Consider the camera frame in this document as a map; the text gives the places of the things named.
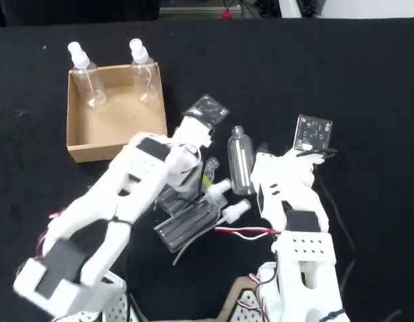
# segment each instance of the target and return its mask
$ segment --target cardboard box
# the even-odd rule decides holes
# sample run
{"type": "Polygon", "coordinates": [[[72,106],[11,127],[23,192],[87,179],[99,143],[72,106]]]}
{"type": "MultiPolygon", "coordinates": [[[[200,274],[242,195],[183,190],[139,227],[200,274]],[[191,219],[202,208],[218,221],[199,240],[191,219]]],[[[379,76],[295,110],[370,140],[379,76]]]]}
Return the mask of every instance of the cardboard box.
{"type": "Polygon", "coordinates": [[[130,65],[99,68],[107,102],[87,107],[68,74],[66,146],[76,162],[110,160],[140,131],[166,134],[165,107],[159,67],[152,66],[157,101],[141,102],[134,91],[130,65]]]}

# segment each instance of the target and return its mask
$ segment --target white robotic arm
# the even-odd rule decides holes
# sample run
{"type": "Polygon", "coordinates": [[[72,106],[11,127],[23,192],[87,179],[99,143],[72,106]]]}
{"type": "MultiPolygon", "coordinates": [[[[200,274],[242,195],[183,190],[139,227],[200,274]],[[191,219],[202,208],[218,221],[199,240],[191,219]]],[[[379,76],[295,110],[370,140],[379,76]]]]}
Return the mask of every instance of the white robotic arm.
{"type": "Polygon", "coordinates": [[[256,155],[252,181],[260,215],[281,232],[271,246],[276,262],[258,271],[259,297],[270,321],[349,321],[335,272],[329,220],[311,188],[314,166],[335,152],[327,148],[330,132],[330,121],[300,116],[291,150],[279,157],[256,155]]]}
{"type": "Polygon", "coordinates": [[[205,95],[185,115],[172,138],[134,136],[89,191],[50,222],[41,256],[30,258],[14,282],[19,295],[55,317],[100,312],[117,301],[126,285],[109,269],[128,244],[132,225],[166,184],[184,191],[198,180],[199,149],[209,146],[212,127],[227,109],[205,95]],[[70,237],[100,219],[108,221],[107,233],[89,257],[70,237]]]}

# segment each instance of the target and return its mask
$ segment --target white spray nozzle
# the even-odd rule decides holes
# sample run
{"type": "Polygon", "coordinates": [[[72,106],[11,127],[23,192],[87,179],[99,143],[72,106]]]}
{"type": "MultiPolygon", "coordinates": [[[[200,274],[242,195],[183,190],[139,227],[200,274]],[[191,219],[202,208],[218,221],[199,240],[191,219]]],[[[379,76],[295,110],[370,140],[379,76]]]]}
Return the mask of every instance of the white spray nozzle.
{"type": "Polygon", "coordinates": [[[216,199],[232,187],[231,180],[225,179],[208,187],[206,195],[216,199]]]}
{"type": "Polygon", "coordinates": [[[132,59],[137,64],[143,64],[148,60],[148,52],[146,47],[143,46],[141,39],[134,38],[129,43],[131,48],[132,59]]]}
{"type": "Polygon", "coordinates": [[[247,199],[241,200],[239,203],[229,206],[221,212],[223,218],[227,223],[234,223],[237,221],[246,211],[248,211],[252,205],[247,199]]]}
{"type": "Polygon", "coordinates": [[[85,69],[91,63],[86,52],[83,51],[78,42],[71,42],[68,45],[68,51],[71,54],[71,60],[78,69],[85,69]]]}

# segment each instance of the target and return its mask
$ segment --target clear plastic bottle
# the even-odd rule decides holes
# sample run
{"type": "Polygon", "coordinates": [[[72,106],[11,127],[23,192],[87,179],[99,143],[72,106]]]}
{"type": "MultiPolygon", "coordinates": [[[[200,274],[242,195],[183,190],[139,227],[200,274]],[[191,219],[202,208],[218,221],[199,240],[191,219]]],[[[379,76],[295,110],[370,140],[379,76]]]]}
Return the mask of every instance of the clear plastic bottle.
{"type": "Polygon", "coordinates": [[[149,57],[146,47],[140,39],[133,39],[129,43],[132,54],[132,74],[138,99],[149,103],[158,99],[158,91],[154,86],[156,73],[154,72],[154,60],[149,57]]]}
{"type": "Polygon", "coordinates": [[[244,133],[242,126],[232,129],[232,136],[227,141],[227,156],[231,172],[232,190],[237,195],[254,193],[250,175],[254,166],[253,143],[244,133]]]}
{"type": "Polygon", "coordinates": [[[74,63],[72,77],[77,85],[81,98],[90,107],[96,107],[106,102],[104,85],[99,77],[97,65],[89,60],[78,42],[68,45],[71,59],[74,63]]]}
{"type": "MultiPolygon", "coordinates": [[[[219,167],[219,161],[211,157],[206,161],[205,170],[201,185],[201,191],[205,192],[209,185],[214,181],[215,169],[219,167]]],[[[199,181],[195,180],[189,191],[183,193],[176,191],[169,186],[157,198],[158,204],[171,216],[176,215],[193,201],[198,195],[199,181]]]]}

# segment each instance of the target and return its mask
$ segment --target black table surface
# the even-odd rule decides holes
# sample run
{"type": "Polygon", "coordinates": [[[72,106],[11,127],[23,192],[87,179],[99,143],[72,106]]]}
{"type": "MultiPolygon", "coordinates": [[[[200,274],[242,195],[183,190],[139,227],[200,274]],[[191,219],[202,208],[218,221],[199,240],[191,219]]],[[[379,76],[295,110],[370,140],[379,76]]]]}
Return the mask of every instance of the black table surface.
{"type": "MultiPolygon", "coordinates": [[[[414,19],[300,19],[0,30],[0,321],[46,321],[13,293],[15,269],[34,254],[47,214],[107,167],[75,164],[66,151],[66,45],[78,40],[98,65],[126,64],[134,37],[160,63],[170,131],[203,93],[231,111],[209,149],[221,162],[218,179],[229,173],[232,125],[282,154],[300,113],[333,120],[331,147],[340,152],[317,175],[356,244],[344,306],[354,321],[382,321],[397,309],[396,321],[414,319],[414,19]]],[[[341,279],[352,252],[319,194],[341,279]]],[[[163,218],[160,211],[143,216],[127,253],[129,289],[149,319],[214,317],[234,279],[272,259],[270,239],[209,233],[172,267],[152,229],[163,218]]],[[[254,207],[236,225],[266,224],[254,207]]]]}

